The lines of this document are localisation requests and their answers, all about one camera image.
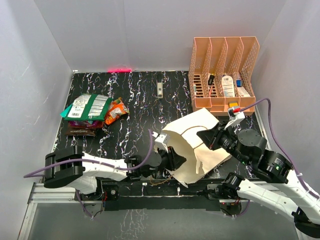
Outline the beige paper bag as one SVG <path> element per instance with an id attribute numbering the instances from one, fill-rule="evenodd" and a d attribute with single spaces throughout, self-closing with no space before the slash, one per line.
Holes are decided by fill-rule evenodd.
<path id="1" fill-rule="evenodd" d="M 210 150 L 197 136 L 198 131 L 210 130 L 218 123 L 206 108 L 202 108 L 168 123 L 161 133 L 169 136 L 168 147 L 186 158 L 186 162 L 174 171 L 168 171 L 180 184 L 188 187 L 204 177 L 215 167 L 229 160 L 224 149 Z"/>

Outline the orange snack packet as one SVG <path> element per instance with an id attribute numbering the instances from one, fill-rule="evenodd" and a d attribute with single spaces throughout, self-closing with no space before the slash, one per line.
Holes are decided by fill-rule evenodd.
<path id="1" fill-rule="evenodd" d="M 123 103 L 122 98 L 119 97 L 109 105 L 108 111 L 104 117 L 104 123 L 106 125 L 111 125 L 121 116 L 128 115 L 129 113 L 129 109 Z"/>

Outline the dark green white snack bag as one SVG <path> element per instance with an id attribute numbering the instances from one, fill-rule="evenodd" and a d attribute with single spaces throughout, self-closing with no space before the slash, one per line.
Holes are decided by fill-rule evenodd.
<path id="1" fill-rule="evenodd" d="M 72 103 L 66 121 L 103 121 L 113 99 L 93 93 L 84 93 Z"/>

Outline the brown sea salt packet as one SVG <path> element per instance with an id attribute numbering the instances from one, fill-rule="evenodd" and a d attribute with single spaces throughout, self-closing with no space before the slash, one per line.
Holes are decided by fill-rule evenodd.
<path id="1" fill-rule="evenodd" d="M 89 136 L 89 137 L 95 137 L 96 136 L 96 129 L 91 128 L 75 128 L 75 127 L 69 127 L 66 132 L 65 136 Z"/>

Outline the purple snack packet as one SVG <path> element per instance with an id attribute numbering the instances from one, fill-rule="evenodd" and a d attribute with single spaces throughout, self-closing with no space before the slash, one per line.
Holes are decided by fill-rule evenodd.
<path id="1" fill-rule="evenodd" d="M 72 128 L 83 128 L 83 129 L 100 129 L 104 126 L 103 121 L 68 121 L 68 124 Z"/>

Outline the green teal snack packet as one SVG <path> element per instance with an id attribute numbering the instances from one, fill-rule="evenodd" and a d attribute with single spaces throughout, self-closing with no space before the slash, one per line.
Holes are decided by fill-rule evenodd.
<path id="1" fill-rule="evenodd" d="M 60 113 L 60 116 L 61 116 L 62 118 L 65 118 L 65 117 L 68 115 L 71 107 L 72 107 L 72 105 L 69 105 L 66 109 L 64 109 L 64 110 Z"/>

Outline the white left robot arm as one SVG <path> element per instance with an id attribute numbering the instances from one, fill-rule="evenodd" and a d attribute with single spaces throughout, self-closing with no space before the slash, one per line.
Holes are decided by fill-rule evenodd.
<path id="1" fill-rule="evenodd" d="M 56 150 L 45 156 L 45 166 L 53 166 L 44 171 L 44 187 L 57 189 L 71 187 L 97 200 L 103 195 L 103 187 L 98 178 L 116 182 L 139 181 L 141 178 L 156 177 L 158 173 L 175 171 L 186 158 L 178 155 L 172 147 L 168 150 L 151 151 L 146 162 L 139 155 L 127 159 L 108 159 L 83 152 L 82 146 L 72 146 Z"/>

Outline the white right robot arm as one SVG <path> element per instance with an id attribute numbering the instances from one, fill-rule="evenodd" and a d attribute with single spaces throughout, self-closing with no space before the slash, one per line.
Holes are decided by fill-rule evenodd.
<path id="1" fill-rule="evenodd" d="M 257 178 L 282 192 L 279 195 L 231 172 L 221 185 L 207 190 L 209 196 L 254 201 L 286 217 L 303 234 L 320 237 L 319 195 L 300 181 L 289 160 L 266 148 L 267 140 L 257 131 L 243 129 L 235 134 L 222 121 L 212 129 L 198 131 L 197 136 L 210 150 L 224 149 L 243 165 L 251 166 Z"/>

